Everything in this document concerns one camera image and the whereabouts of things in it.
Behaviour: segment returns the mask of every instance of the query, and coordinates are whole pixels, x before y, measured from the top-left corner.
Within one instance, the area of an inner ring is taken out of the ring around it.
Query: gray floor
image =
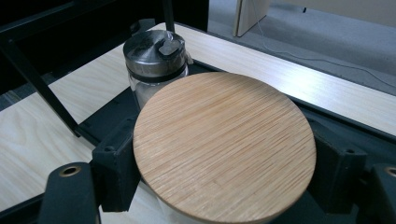
[[[260,20],[263,35],[255,25],[234,37],[235,6],[210,0],[210,34],[396,95],[396,28],[273,0]]]

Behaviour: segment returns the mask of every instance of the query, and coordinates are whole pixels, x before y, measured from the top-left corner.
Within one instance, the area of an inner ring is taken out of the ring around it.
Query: light wood panel
[[[76,138],[38,94],[0,114],[0,211],[44,191],[50,172],[89,161],[92,146]]]
[[[157,92],[137,119],[134,155],[164,202],[216,223],[274,218],[302,195],[316,162],[300,109],[230,73],[184,77]]]

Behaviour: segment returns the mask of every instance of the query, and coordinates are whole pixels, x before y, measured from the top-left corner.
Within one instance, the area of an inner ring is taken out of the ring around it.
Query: wood grain
[[[129,85],[122,46],[118,46],[50,87],[80,123]]]
[[[185,77],[157,92],[137,120],[134,154],[163,201],[220,223],[274,218],[304,192],[316,161],[298,107],[229,73]]]

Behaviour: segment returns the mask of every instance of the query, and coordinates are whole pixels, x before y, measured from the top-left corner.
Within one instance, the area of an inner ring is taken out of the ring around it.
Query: round wooden lid
[[[165,203],[219,223],[276,217],[302,195],[316,162],[300,109],[230,73],[184,77],[158,91],[137,119],[134,155]]]

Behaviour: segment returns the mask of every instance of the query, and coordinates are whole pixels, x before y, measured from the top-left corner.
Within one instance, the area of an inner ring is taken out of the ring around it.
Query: black metal rod
[[[114,0],[77,0],[2,26],[0,33],[15,41],[43,32],[66,21],[108,5]]]
[[[172,9],[172,0],[163,0],[163,16],[165,18],[166,30],[175,32],[175,22]]]
[[[41,97],[47,102],[47,104],[54,110],[64,124],[70,129],[70,131],[77,137],[79,134],[76,133],[78,124],[66,110],[64,105],[59,101],[53,91],[44,82],[39,73],[30,64],[29,60],[19,50],[12,40],[7,40],[0,37],[0,50],[6,55],[9,61],[14,67],[20,72],[20,74],[31,83]]]

